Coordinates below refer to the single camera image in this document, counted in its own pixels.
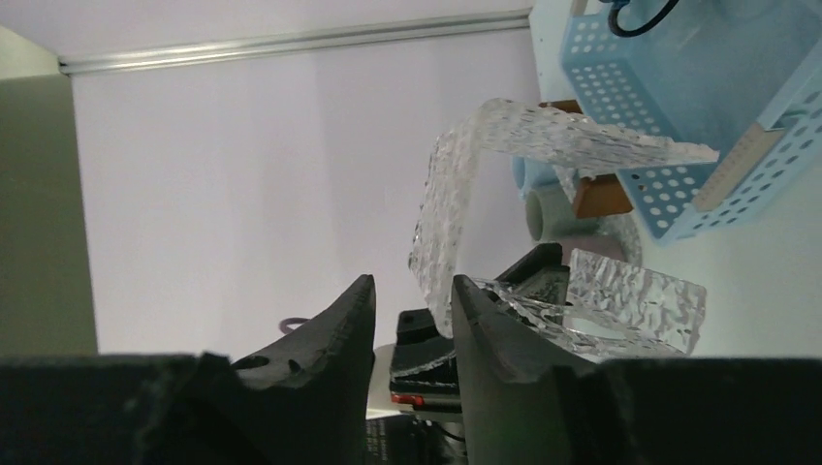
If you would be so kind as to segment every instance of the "blue plastic basket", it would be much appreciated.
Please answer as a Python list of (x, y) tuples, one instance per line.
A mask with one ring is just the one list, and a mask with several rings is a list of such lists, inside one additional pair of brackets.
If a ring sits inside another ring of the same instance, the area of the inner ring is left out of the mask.
[[(634, 1), (620, 24), (641, 25), (664, 2)], [(607, 9), (582, 15), (580, 3), (561, 68), (585, 113), (721, 154), (718, 164), (617, 173), (658, 244), (752, 219), (822, 150), (822, 0), (682, 1), (633, 39), (609, 31)], [(542, 0), (530, 17), (540, 79), (556, 68), (545, 49), (555, 10)], [(719, 206), (697, 211), (694, 196), (755, 123), (784, 135)]]

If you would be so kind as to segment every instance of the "red light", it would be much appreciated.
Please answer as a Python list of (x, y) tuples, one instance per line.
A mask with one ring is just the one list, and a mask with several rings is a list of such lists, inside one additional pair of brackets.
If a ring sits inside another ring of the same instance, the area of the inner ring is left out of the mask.
[(395, 404), (407, 404), (422, 407), (426, 400), (421, 395), (391, 394), (391, 401)]

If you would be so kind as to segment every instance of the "brown wooden block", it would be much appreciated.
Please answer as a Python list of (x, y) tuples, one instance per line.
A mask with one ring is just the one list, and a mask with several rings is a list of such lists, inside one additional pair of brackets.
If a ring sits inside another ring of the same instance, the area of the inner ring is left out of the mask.
[(617, 215), (634, 209), (616, 174), (582, 178), (573, 206), (577, 218)]

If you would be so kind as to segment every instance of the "aluminum strip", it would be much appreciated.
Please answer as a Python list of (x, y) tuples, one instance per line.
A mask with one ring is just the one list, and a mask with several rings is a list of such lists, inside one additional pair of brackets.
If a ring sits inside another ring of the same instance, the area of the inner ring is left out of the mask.
[(526, 29), (529, 13), (530, 9), (480, 15), (443, 16), (130, 52), (62, 56), (60, 57), (60, 72), (68, 76), (77, 76), (151, 70), (327, 48)]

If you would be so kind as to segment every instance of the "white wall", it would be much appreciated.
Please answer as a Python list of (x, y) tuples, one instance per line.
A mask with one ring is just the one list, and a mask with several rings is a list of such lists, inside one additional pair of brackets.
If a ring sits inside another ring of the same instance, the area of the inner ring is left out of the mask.
[(0, 27), (0, 80), (58, 72), (57, 57), (53, 53)]
[(75, 55), (532, 5), (533, 0), (5, 0), (0, 24), (58, 55)]
[[(423, 305), (407, 254), (437, 135), (486, 99), (537, 101), (527, 31), (74, 79), (101, 352), (242, 356), (377, 280), (376, 343)], [(461, 267), (526, 252), (503, 157)]]

